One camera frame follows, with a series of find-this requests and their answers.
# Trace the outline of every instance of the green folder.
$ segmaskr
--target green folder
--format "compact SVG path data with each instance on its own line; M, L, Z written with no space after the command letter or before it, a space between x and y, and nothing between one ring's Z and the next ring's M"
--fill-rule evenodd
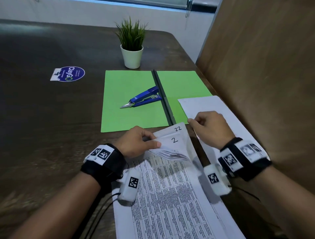
M176 123L187 124L178 99L211 96L211 93L195 71L158 71L157 74ZM106 71L101 132L129 130L135 125L169 126L162 101L120 109L131 98L155 85L151 71Z

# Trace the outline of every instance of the blue round sticker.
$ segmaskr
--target blue round sticker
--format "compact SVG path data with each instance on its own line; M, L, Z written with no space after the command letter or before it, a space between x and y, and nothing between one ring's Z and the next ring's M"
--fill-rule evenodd
M85 71L81 67L62 67L54 72L55 80L70 82L81 79L85 75Z

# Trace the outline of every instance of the wall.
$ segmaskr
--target wall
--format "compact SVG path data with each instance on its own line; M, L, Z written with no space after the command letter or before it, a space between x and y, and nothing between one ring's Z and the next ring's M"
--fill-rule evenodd
M196 65L275 167L315 194L315 2L224 0Z
M116 27L123 18L148 23L148 29L173 34L196 62L214 14L93 0L1 0L0 18Z

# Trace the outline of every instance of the person's left arm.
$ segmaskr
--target person's left arm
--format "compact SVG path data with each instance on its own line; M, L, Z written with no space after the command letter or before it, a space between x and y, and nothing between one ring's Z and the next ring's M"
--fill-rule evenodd
M144 136L150 139L156 138L151 132L135 126L113 145L126 158L139 156L148 149L161 146L161 143L156 141L144 142L142 140ZM78 173L10 238L70 238L85 217L100 189L101 186L94 177L84 172Z

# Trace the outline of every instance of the flower pot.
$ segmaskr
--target flower pot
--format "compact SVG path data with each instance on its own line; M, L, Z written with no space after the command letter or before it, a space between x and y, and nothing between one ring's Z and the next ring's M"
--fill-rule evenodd
M140 51L127 51L123 49L120 45L121 53L123 54L123 60L125 62L125 66L129 69L136 69L140 67L143 46Z

